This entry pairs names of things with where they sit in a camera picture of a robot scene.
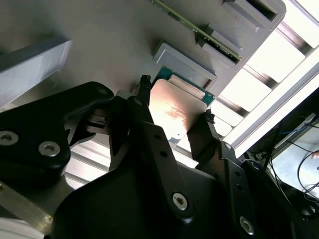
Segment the green circuit board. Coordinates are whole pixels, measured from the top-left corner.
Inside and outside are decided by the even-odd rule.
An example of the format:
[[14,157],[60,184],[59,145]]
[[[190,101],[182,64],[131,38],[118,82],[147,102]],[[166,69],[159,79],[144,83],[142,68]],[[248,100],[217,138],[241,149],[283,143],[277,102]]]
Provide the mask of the green circuit board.
[[195,34],[199,35],[207,44],[211,47],[219,51],[221,54],[226,56],[229,60],[237,64],[240,61],[240,56],[225,46],[223,43],[215,39],[214,37],[208,35],[206,32],[201,30],[199,27],[195,26],[193,23],[188,21],[186,18],[178,14],[176,11],[171,9],[165,3],[160,0],[149,0],[152,4],[156,7],[167,13],[170,17],[178,21],[179,23],[183,24],[190,30],[192,30]]

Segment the metal plate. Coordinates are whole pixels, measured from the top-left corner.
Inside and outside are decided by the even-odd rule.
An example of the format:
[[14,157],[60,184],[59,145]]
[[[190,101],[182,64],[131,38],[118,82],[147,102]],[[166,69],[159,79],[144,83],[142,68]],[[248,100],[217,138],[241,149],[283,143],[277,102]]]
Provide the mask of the metal plate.
[[[305,129],[305,133],[293,142],[309,151],[319,149],[318,133],[319,129],[309,127]],[[309,155],[295,145],[288,144],[285,150],[280,150],[274,155],[274,169],[278,177],[288,185],[304,192],[297,178],[297,169],[301,160]],[[305,188],[310,188],[319,181],[319,158],[309,156],[300,168],[300,180]],[[319,188],[315,188],[311,193],[319,198]]]
[[168,139],[182,139],[206,104],[167,80],[159,79],[151,90],[150,111]]
[[57,36],[0,56],[0,107],[61,71],[70,46]]

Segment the bolt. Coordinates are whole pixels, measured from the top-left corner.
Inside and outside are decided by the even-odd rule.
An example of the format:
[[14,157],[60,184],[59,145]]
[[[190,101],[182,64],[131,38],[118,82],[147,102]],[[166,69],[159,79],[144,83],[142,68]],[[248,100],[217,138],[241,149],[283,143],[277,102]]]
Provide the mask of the bolt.
[[60,152],[60,146],[56,142],[46,141],[39,145],[39,153],[47,157],[55,157]]
[[103,95],[107,95],[108,94],[108,91],[105,90],[105,89],[99,89],[99,92],[102,93]]
[[19,137],[16,133],[11,131],[0,131],[0,145],[9,146],[17,143]]
[[245,232],[247,232],[249,235],[254,234],[253,225],[251,225],[251,223],[246,218],[241,216],[239,218],[239,223],[240,223],[241,227],[245,230]]
[[143,103],[142,103],[141,101],[139,101],[138,99],[135,99],[134,101],[135,101],[136,104],[138,104],[138,105],[140,105],[140,106],[143,105]]
[[185,211],[187,209],[188,203],[186,198],[180,193],[173,194],[173,202],[178,209]]
[[259,170],[257,163],[255,163],[254,161],[251,161],[250,163],[256,170]]
[[226,148],[228,148],[229,150],[231,150],[231,146],[228,143],[225,143]]

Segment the wire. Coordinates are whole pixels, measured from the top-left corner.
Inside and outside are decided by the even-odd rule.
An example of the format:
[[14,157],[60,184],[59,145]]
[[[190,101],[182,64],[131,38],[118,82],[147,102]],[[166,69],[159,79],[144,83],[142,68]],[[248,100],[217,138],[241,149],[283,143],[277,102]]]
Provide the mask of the wire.
[[271,156],[271,160],[269,161],[269,165],[270,165],[270,167],[272,168],[272,170],[273,170],[273,172],[274,172],[276,184],[277,184],[279,190],[283,193],[283,195],[285,196],[285,198],[286,198],[286,199],[288,200],[288,202],[291,204],[291,202],[290,202],[289,199],[287,198],[285,192],[284,192],[283,189],[281,188],[280,183],[279,183],[279,181],[278,181],[278,180],[280,180],[280,181],[282,181],[282,180],[279,178],[279,176],[278,176],[277,173],[275,172],[274,165],[273,165],[273,160],[272,160],[272,156]]
[[303,148],[303,147],[301,147],[301,146],[299,146],[299,145],[297,145],[297,144],[295,144],[295,143],[292,143],[292,142],[290,142],[290,141],[288,141],[288,140],[286,140],[286,142],[287,142],[287,143],[291,143],[291,144],[293,144],[294,146],[297,146],[298,148],[301,148],[301,149],[303,149],[303,150],[306,151],[306,152],[315,153],[315,152],[309,151],[309,150],[307,150],[307,149],[305,149],[305,148]]
[[268,163],[269,163],[270,160],[271,160],[271,156],[272,156],[273,151],[274,151],[274,148],[275,148],[275,146],[276,146],[276,144],[277,144],[277,141],[278,141],[278,138],[279,138],[279,134],[280,134],[280,128],[281,128],[281,126],[279,126],[279,127],[277,128],[277,133],[276,133],[276,137],[275,137],[275,140],[274,140],[274,143],[273,143],[273,146],[272,146],[272,150],[271,150],[270,153],[267,155],[266,161],[265,161],[264,166],[263,166],[264,171],[266,171],[266,169],[267,169]]
[[298,181],[299,181],[300,185],[302,186],[302,188],[305,189],[305,191],[306,191],[307,193],[309,193],[311,196],[313,196],[316,200],[319,200],[319,198],[317,198],[315,195],[313,195],[312,193],[310,193],[310,191],[308,192],[307,188],[304,187],[304,185],[301,183],[301,180],[300,180],[300,168],[301,168],[302,164],[304,163],[304,161],[305,161],[309,156],[311,156],[313,153],[316,153],[316,152],[319,152],[319,150],[308,154],[306,157],[304,157],[304,158],[301,160],[301,162],[300,162],[300,164],[299,164],[299,166],[298,166],[298,169],[297,169],[297,177],[298,177]]
[[305,130],[307,127],[309,127],[309,125],[305,124],[305,125],[302,126],[300,129],[291,130],[291,131],[287,131],[287,132],[280,132],[280,134],[288,134],[288,133],[303,131],[303,130]]
[[313,185],[311,186],[310,188],[308,188],[306,191],[304,191],[304,199],[310,201],[310,202],[317,202],[317,200],[311,200],[309,198],[307,198],[307,193],[311,192],[313,189],[315,189],[316,187],[319,187],[319,182],[317,182],[316,184],[310,184],[310,185]]
[[315,125],[312,125],[312,124],[310,124],[309,126],[313,127],[313,128],[319,128],[318,126],[315,126]]

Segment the blue cable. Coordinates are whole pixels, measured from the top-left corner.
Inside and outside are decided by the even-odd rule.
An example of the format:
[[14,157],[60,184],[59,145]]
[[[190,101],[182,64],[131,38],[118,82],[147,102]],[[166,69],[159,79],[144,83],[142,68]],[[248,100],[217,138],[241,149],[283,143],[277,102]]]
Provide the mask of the blue cable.
[[302,126],[300,129],[296,129],[296,130],[292,130],[292,131],[287,131],[287,132],[280,132],[280,134],[288,134],[288,133],[292,133],[292,132],[299,132],[302,131],[304,129],[306,129],[309,125],[305,124],[304,126]]

